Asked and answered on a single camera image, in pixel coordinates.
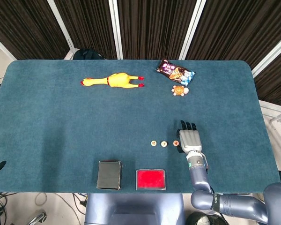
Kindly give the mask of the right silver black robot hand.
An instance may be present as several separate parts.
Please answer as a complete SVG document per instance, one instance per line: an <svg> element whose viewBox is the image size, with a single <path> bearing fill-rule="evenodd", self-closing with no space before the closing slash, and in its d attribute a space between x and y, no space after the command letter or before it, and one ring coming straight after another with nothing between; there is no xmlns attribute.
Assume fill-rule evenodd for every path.
<svg viewBox="0 0 281 225"><path fill-rule="evenodd" d="M191 151L202 151L202 143L200 140L199 132L194 123L181 122L181 129L178 129L176 132L176 137L179 141L177 150L179 153L188 154Z"/></svg>

